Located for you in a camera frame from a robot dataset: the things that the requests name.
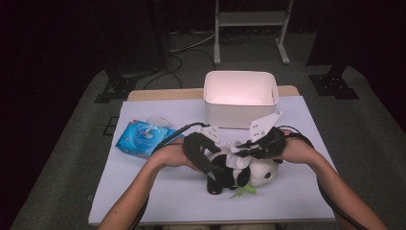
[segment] wet wipes package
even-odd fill
[[[125,128],[116,144],[116,148],[126,154],[148,159],[155,147],[175,131],[165,126],[156,126],[134,120]],[[182,136],[182,134],[179,134],[173,139]]]

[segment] wooden table edge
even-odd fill
[[[282,96],[300,96],[298,89],[293,85],[278,85],[278,93]],[[128,94],[129,102],[155,101],[155,100],[180,100],[180,99],[202,99],[203,88],[185,89],[154,89],[134,90]]]

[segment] white storage bin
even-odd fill
[[[206,75],[204,100],[211,126],[249,128],[252,121],[275,112],[279,94],[270,73],[212,71]]]

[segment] dark background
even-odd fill
[[[0,226],[12,224],[94,76],[117,63],[152,70],[165,61],[165,41],[146,33],[157,19],[148,2],[1,1]],[[214,28],[214,0],[158,2],[165,3],[161,16],[170,31]],[[220,8],[283,10],[286,2],[222,0]],[[296,0],[288,27],[317,31],[308,64],[343,58],[367,78],[403,130],[405,10],[400,0]],[[151,55],[143,62],[145,54]]]

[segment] floor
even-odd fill
[[[182,49],[209,34],[173,34],[171,49]],[[223,34],[221,63],[213,64],[213,40],[185,52],[173,53],[168,69],[141,78],[135,89],[203,87],[213,70],[272,73],[277,84],[295,85],[304,96],[337,171],[389,229],[406,226],[406,136],[366,79],[348,67],[343,74],[359,99],[321,97],[309,75],[324,74],[329,66],[306,66],[314,33],[288,33],[284,42],[291,63],[284,65],[274,39],[278,33]],[[111,146],[124,99],[95,103],[108,83],[98,73],[83,94],[70,122],[11,229],[95,229],[87,223],[93,196]],[[338,229],[335,222],[282,223],[283,229]]]

